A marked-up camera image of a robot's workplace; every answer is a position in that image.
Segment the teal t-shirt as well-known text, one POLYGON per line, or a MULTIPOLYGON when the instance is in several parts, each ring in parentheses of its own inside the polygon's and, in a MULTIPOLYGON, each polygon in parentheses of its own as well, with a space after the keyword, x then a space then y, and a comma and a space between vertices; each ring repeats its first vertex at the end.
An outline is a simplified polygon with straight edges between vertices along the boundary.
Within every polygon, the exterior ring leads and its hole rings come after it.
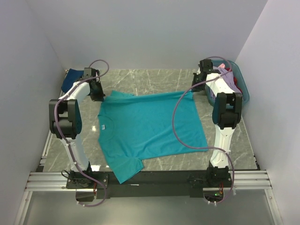
POLYGON ((135 96, 113 91, 98 120, 99 145, 119 183, 140 172, 145 159, 207 150, 191 92, 135 96))

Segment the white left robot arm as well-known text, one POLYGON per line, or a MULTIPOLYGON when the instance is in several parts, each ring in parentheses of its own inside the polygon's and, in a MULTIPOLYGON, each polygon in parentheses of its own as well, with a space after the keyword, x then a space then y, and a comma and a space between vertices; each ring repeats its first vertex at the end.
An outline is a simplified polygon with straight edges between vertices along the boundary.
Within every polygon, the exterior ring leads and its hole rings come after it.
POLYGON ((94 182, 89 174, 90 162, 86 157, 81 140, 83 127, 79 104, 86 96, 94 101, 103 101, 105 94, 98 78, 77 81, 60 98, 49 102, 49 124, 52 134, 63 143, 73 172, 80 172, 77 183, 89 188, 94 182))

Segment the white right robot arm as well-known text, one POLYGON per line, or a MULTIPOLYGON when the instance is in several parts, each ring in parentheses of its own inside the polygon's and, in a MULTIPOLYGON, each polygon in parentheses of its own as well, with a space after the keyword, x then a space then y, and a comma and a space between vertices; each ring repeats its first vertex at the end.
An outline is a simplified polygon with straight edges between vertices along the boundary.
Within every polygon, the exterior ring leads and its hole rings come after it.
POLYGON ((214 146, 221 148, 222 151, 218 149, 213 151, 207 168, 206 183, 211 187, 216 187, 222 180, 229 177, 227 154, 230 151, 235 128, 241 120, 242 94, 235 92, 216 70, 213 73, 198 71, 193 75, 192 85, 206 82, 194 87, 194 91, 200 91, 204 86, 208 86, 215 95, 212 112, 212 121, 216 128, 214 146))

